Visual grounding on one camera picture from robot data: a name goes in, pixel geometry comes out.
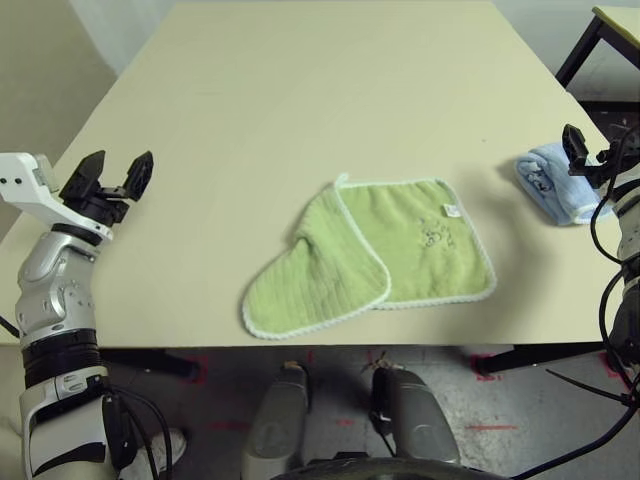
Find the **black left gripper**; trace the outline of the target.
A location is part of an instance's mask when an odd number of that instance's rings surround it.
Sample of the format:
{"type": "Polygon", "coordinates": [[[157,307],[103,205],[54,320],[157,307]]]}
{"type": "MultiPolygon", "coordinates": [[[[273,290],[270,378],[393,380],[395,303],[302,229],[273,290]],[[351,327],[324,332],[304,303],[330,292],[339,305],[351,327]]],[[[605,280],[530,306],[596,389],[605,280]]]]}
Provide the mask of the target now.
{"type": "Polygon", "coordinates": [[[74,212],[106,227],[122,223],[129,209],[127,200],[139,201],[153,173],[153,155],[146,151],[127,171],[122,187],[101,187],[106,152],[99,150],[83,158],[59,192],[63,204],[74,212]]]}

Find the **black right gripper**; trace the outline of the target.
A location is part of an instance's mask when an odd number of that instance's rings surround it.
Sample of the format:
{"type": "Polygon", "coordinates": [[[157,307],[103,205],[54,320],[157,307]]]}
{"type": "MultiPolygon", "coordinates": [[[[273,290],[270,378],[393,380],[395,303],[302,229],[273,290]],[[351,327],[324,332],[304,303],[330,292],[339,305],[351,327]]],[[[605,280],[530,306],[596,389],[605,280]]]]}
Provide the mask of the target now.
{"type": "Polygon", "coordinates": [[[639,131],[627,130],[610,144],[613,161],[623,161],[620,166],[613,162],[600,165],[586,164],[588,149],[581,130],[566,124],[562,132],[562,146],[569,161],[569,175],[600,199],[609,196],[619,199],[639,186],[639,131]]]}

